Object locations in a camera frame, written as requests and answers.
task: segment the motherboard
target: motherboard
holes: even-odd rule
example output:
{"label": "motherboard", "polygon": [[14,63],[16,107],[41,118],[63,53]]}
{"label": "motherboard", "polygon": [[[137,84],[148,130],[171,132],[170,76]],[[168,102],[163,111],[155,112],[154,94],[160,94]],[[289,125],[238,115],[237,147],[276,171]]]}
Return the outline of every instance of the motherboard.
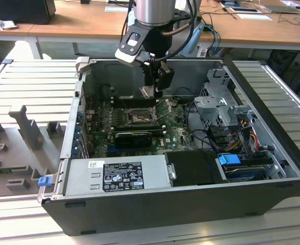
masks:
{"label": "motherboard", "polygon": [[95,158],[195,150],[186,104],[174,98],[111,100],[87,111],[89,153]]}

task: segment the laptop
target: laptop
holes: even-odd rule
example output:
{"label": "laptop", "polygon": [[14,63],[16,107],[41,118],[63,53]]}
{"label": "laptop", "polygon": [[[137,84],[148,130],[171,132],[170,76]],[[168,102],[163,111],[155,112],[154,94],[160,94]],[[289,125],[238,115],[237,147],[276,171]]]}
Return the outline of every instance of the laptop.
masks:
{"label": "laptop", "polygon": [[262,5],[269,12],[300,14],[300,11],[290,6]]}

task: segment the wooden desk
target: wooden desk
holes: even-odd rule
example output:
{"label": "wooden desk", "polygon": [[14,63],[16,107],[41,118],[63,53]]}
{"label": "wooden desk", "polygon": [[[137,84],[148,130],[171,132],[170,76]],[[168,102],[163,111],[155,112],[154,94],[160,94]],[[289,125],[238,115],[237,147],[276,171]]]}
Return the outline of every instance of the wooden desk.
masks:
{"label": "wooden desk", "polygon": [[[284,6],[279,0],[261,0],[261,4]],[[208,2],[203,0],[202,6],[216,6],[212,0]],[[213,12],[221,8],[220,4],[217,8],[201,7],[202,12]],[[300,50],[300,25],[293,25],[286,21],[278,22],[279,14],[266,14],[269,20],[251,20],[241,19],[237,14],[234,19],[231,15],[226,14],[223,10],[211,14],[215,30],[221,36],[221,44],[230,47],[247,47],[249,44],[261,45],[265,48],[267,45],[293,46],[291,49]],[[203,15],[205,21],[210,23],[209,15]],[[296,22],[293,18],[300,18],[300,14],[282,14],[282,17]],[[211,33],[204,32],[200,41],[207,42],[211,38]]]}
{"label": "wooden desk", "polygon": [[[261,3],[283,5],[279,0],[261,0]],[[72,42],[75,53],[78,53],[78,42],[119,43],[126,13],[105,12],[106,3],[81,5],[80,1],[55,0],[55,4],[56,15],[49,25],[19,24],[18,29],[0,31],[0,40],[28,41],[36,59],[42,57],[39,41]],[[215,30],[221,36],[221,47],[300,50],[300,25],[286,21],[278,23],[279,14],[268,14],[272,21],[245,20],[236,14],[237,19],[234,19],[214,0],[203,0],[202,6],[206,7],[201,7],[201,11],[215,11],[212,18]],[[300,14],[282,16],[290,21],[294,21],[294,17],[300,18]],[[204,19],[210,23],[208,15],[204,15]],[[212,39],[212,33],[203,32],[200,43],[209,46]]]}
{"label": "wooden desk", "polygon": [[14,29],[4,29],[0,30],[0,35],[4,36],[28,36],[29,30],[32,28],[33,24],[18,24],[19,28]]}
{"label": "wooden desk", "polygon": [[126,13],[105,12],[106,3],[55,1],[56,14],[48,25],[35,24],[32,36],[120,38]]}

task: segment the warning label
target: warning label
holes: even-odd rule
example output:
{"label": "warning label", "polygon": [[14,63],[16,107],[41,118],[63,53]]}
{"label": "warning label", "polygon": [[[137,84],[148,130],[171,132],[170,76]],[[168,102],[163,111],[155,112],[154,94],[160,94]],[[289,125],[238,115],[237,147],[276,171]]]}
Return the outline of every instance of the warning label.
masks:
{"label": "warning label", "polygon": [[103,191],[144,189],[141,162],[104,164]]}

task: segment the paper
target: paper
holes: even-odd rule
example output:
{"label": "paper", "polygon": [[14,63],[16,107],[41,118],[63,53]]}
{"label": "paper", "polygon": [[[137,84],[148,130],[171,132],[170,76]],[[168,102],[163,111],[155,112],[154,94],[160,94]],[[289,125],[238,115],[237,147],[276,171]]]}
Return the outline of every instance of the paper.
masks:
{"label": "paper", "polygon": [[300,4],[294,3],[293,1],[281,0],[281,2],[284,3],[284,4],[286,4],[287,6],[300,7]]}
{"label": "paper", "polygon": [[237,14],[241,19],[272,20],[267,15],[259,14]]}
{"label": "paper", "polygon": [[128,11],[128,7],[115,7],[115,6],[106,6],[105,7],[105,12],[123,12],[123,13],[127,13]]}
{"label": "paper", "polygon": [[0,20],[0,30],[2,31],[3,29],[10,29],[10,28],[16,28],[17,26],[15,23],[11,20],[6,20],[2,21]]}

